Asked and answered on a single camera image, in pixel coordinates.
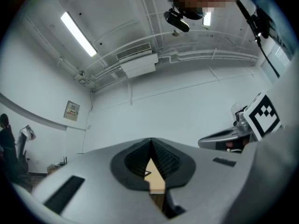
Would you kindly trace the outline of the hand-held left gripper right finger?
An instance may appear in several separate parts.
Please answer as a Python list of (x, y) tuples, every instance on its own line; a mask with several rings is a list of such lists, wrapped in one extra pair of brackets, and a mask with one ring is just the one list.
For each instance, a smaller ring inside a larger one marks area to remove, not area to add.
[(153, 224), (222, 224), (248, 176), (254, 145), (241, 154), (151, 139), (151, 150), (165, 180), (164, 213)]

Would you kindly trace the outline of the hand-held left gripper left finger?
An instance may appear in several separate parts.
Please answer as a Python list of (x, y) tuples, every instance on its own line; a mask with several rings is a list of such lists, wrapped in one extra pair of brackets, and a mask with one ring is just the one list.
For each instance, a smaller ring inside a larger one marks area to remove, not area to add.
[(140, 139), (87, 152), (47, 176), (32, 195), (46, 201), (72, 176), (84, 179), (60, 217), (78, 224), (164, 224), (168, 218), (149, 191), (131, 190), (112, 174), (112, 158)]

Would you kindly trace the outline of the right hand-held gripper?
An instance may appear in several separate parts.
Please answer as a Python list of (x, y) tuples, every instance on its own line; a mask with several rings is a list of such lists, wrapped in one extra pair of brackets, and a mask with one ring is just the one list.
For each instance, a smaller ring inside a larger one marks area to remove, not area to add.
[[(264, 136), (282, 126), (274, 105), (264, 91), (258, 93), (249, 105), (238, 110), (235, 117), (238, 131), (254, 137), (256, 141), (261, 141)], [(198, 146), (211, 150), (226, 150), (227, 142), (238, 139), (237, 129), (229, 128), (201, 138)]]

